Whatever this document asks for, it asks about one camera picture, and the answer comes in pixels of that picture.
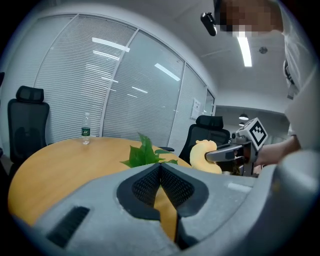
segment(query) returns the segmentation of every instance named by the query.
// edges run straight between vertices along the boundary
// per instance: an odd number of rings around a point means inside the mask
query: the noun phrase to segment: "chair armrest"
[[[160,146],[159,148],[162,149],[162,150],[169,151],[169,152],[174,152],[175,151],[172,147],[167,147],[167,146]]]

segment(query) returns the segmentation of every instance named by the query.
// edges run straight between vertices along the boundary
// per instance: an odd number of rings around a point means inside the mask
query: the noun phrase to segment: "bottle label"
[[[82,127],[81,128],[81,136],[90,136],[90,128]]]

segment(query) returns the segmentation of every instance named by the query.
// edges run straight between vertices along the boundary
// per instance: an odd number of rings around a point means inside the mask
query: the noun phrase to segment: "chair headrest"
[[[16,99],[21,102],[41,103],[44,101],[44,89],[21,86],[15,95]]]
[[[224,128],[222,116],[200,115],[195,123],[198,126],[210,128],[210,130],[222,130]]]

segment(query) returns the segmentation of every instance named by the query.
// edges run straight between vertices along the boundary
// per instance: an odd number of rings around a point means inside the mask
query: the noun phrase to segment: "fluorescent light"
[[[108,40],[103,40],[103,39],[96,38],[96,37],[92,37],[92,42],[98,43],[98,44],[102,44],[102,45],[105,45],[105,46],[111,46],[113,48],[117,48],[119,50],[126,51],[127,53],[130,51],[130,48],[125,47],[125,46],[123,46],[121,44],[118,44],[118,43],[115,43],[115,42],[111,42],[111,41],[108,41]]]
[[[135,97],[135,98],[138,98],[137,96],[133,96],[133,95],[131,95],[131,94],[127,94],[127,95],[129,95],[129,96],[131,96],[131,97]]]
[[[241,48],[244,66],[245,67],[252,67],[251,53],[250,53],[248,38],[237,37],[237,39],[238,39],[238,42],[239,42],[239,45]]]
[[[145,90],[141,90],[141,89],[136,88],[136,87],[133,87],[133,86],[132,86],[132,88],[133,88],[133,89],[136,89],[136,90],[137,90],[137,91],[139,91],[139,92],[145,93],[145,94],[147,94],[147,93],[148,93],[148,92],[147,92],[147,91],[145,91]]]
[[[99,55],[102,55],[102,56],[106,56],[106,57],[111,58],[111,59],[114,59],[114,60],[116,60],[116,61],[119,60],[119,57],[116,57],[116,56],[113,56],[113,55],[110,55],[110,54],[108,54],[108,53],[104,53],[104,52],[101,52],[101,51],[94,50],[93,53],[94,53],[94,54],[99,54]]]
[[[102,78],[103,80],[109,80],[109,81],[111,81],[111,78],[108,78],[108,77],[101,76],[101,78]]]
[[[154,65],[156,68],[160,69],[161,71],[163,71],[164,73],[166,73],[167,75],[169,75],[170,77],[172,77],[174,80],[176,81],[180,81],[180,78],[177,77],[176,75],[174,75],[172,72],[170,72],[168,69],[166,69],[164,66],[161,66],[159,63]]]

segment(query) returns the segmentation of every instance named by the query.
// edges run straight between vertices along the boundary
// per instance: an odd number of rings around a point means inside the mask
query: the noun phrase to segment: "office chair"
[[[189,128],[188,137],[179,158],[190,164],[190,151],[196,141],[214,141],[217,146],[227,144],[230,139],[230,132],[223,129],[222,116],[200,115],[195,124]]]
[[[47,146],[45,129],[49,105],[43,101],[43,89],[21,86],[16,98],[8,103],[11,179],[28,157]]]

